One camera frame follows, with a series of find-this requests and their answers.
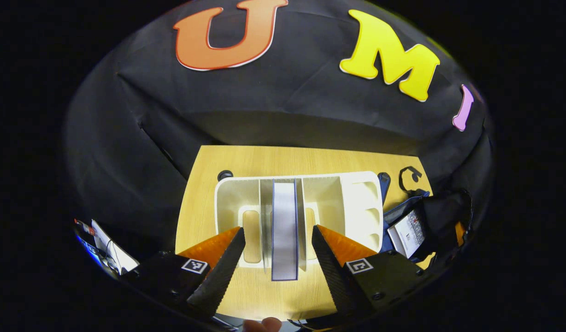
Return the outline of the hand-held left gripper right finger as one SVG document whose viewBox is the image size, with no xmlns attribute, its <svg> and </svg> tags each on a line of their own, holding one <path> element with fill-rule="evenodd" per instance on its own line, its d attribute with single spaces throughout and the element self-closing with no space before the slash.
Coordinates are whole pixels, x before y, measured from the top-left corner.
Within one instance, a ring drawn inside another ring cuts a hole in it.
<svg viewBox="0 0 566 332">
<path fill-rule="evenodd" d="M 424 286 L 431 273 L 395 251 L 374 253 L 323 225 L 311 237 L 338 315 L 365 318 L 388 311 Z"/>
</svg>

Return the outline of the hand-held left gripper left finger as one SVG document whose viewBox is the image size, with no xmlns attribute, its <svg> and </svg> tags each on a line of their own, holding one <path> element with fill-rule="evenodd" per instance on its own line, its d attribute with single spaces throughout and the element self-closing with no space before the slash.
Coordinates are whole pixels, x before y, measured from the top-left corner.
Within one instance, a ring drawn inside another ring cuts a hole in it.
<svg viewBox="0 0 566 332">
<path fill-rule="evenodd" d="M 211 321 L 245 244 L 244 229 L 237 226 L 179 254 L 159 252 L 123 274 L 122 282 L 188 319 Z"/>
</svg>

